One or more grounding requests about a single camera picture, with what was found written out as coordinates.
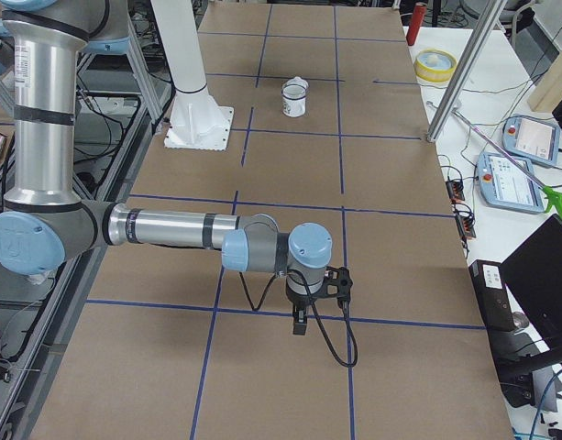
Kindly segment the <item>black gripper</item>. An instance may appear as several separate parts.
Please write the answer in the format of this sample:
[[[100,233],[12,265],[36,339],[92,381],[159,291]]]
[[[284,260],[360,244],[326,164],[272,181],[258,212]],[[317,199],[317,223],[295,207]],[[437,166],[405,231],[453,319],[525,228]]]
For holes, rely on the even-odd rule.
[[[292,333],[295,336],[305,336],[307,330],[307,309],[311,299],[307,294],[300,294],[293,290],[287,291],[287,298],[292,303]]]

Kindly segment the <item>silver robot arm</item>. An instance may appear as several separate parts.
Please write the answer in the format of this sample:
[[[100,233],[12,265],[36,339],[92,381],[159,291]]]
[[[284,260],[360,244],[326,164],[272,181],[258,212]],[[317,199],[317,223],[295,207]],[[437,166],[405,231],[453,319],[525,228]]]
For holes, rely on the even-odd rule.
[[[332,238],[323,226],[283,234],[264,214],[130,209],[74,191],[77,58],[128,49],[127,3],[5,1],[2,18],[15,42],[16,175],[0,214],[0,264],[37,275],[102,245],[218,250],[227,270],[284,277],[293,331],[303,334],[327,294]]]

